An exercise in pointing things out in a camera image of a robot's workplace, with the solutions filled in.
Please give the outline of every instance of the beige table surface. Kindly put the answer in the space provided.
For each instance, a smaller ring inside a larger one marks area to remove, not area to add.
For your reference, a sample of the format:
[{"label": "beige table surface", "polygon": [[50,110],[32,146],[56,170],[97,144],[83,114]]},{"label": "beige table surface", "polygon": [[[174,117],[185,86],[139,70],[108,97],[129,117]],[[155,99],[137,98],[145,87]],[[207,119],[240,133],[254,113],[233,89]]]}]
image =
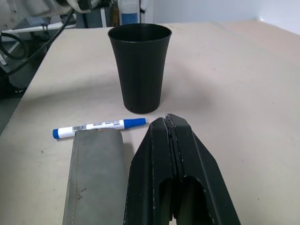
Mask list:
[{"label": "beige table surface", "polygon": [[[243,225],[300,224],[300,36],[262,22],[167,26],[161,104],[145,117],[190,123]],[[64,31],[1,135],[1,225],[62,223],[72,139],[53,128],[140,117],[123,106],[107,31]],[[128,162],[146,130],[122,132]]]}]

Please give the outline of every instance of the black cable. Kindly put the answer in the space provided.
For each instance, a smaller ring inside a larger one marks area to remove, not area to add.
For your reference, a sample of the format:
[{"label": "black cable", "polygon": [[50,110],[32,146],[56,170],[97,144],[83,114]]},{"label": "black cable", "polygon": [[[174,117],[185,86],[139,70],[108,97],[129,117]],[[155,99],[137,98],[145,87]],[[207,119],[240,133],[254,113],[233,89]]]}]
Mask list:
[{"label": "black cable", "polygon": [[82,13],[82,20],[83,20],[84,28],[89,28],[88,19],[86,17],[86,13]]},{"label": "black cable", "polygon": [[20,69],[22,69],[24,66],[26,66],[31,60],[35,59],[38,54],[45,48],[47,47],[48,44],[52,43],[59,35],[60,33],[64,30],[64,28],[66,27],[68,21],[70,20],[72,14],[73,14],[74,10],[72,9],[70,11],[70,13],[68,14],[66,20],[64,21],[64,23],[62,24],[61,28],[56,32],[55,35],[53,35],[48,41],[46,41],[36,52],[34,52],[25,62],[23,62],[21,65],[17,66],[15,69],[9,71],[8,73],[6,73],[7,76],[14,74],[15,72],[19,71]]},{"label": "black cable", "polygon": [[[2,37],[8,37],[8,38],[11,38],[11,39],[14,39],[16,40],[17,42],[19,42],[23,48],[23,54],[22,55],[12,55],[10,54],[3,46],[3,42],[2,42]],[[14,59],[14,60],[22,60],[24,58],[27,57],[28,55],[28,46],[26,44],[25,41],[23,41],[22,39],[18,38],[16,35],[13,35],[13,34],[7,34],[7,33],[1,33],[0,34],[0,50],[5,54],[7,55],[8,57],[10,57],[11,59]]]}]

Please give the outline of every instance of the black plastic cup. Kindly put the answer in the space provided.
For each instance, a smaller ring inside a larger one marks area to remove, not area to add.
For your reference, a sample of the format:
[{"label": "black plastic cup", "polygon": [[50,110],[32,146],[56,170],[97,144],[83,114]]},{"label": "black plastic cup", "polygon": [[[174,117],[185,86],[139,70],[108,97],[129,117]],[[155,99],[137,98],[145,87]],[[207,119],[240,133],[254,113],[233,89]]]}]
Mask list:
[{"label": "black plastic cup", "polygon": [[158,108],[171,34],[166,27],[145,23],[122,25],[108,32],[124,106],[129,111],[150,113]]}]

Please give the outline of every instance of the barcode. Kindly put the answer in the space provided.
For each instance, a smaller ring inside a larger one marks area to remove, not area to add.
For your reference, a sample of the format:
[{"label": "barcode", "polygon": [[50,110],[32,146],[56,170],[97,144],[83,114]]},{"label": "barcode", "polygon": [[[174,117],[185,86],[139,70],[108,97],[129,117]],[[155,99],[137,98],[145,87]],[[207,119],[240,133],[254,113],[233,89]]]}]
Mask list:
[{"label": "barcode", "polygon": [[85,129],[86,129],[86,125],[72,127],[72,130],[73,130],[73,131],[77,131],[77,130],[85,130]]}]

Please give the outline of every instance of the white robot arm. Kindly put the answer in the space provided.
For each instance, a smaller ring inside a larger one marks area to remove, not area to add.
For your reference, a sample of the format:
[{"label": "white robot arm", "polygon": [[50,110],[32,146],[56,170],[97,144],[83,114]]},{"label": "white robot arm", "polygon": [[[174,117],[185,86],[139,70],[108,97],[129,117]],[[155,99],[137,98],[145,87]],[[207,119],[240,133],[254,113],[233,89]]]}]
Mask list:
[{"label": "white robot arm", "polygon": [[90,12],[101,0],[0,0],[0,31],[13,29],[29,15],[67,14],[71,9]]}]

